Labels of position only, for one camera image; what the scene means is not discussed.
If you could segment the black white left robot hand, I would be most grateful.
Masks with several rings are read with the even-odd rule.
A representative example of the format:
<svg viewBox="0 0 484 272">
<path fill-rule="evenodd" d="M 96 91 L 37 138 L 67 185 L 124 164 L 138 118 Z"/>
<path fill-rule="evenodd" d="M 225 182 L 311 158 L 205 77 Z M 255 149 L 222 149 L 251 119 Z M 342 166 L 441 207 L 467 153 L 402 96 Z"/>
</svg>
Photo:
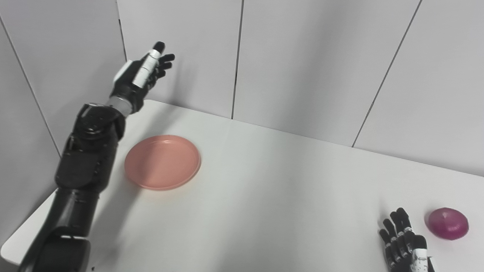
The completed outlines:
<svg viewBox="0 0 484 272">
<path fill-rule="evenodd" d="M 147 93 L 172 67 L 175 55 L 165 54 L 164 50 L 165 43 L 158 41 L 140 60 L 128 60 L 114 77 L 107 105 L 125 117 L 137 113 Z"/>
</svg>

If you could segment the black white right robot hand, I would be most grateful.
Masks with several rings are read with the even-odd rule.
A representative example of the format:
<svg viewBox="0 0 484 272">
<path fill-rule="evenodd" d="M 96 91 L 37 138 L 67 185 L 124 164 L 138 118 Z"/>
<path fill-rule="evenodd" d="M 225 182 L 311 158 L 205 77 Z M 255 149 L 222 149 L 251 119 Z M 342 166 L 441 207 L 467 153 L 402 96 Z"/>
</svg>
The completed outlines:
<svg viewBox="0 0 484 272">
<path fill-rule="evenodd" d="M 385 262 L 389 272 L 434 272 L 427 240 L 414 233 L 409 215 L 398 208 L 383 220 L 379 236 L 384 244 Z"/>
</svg>

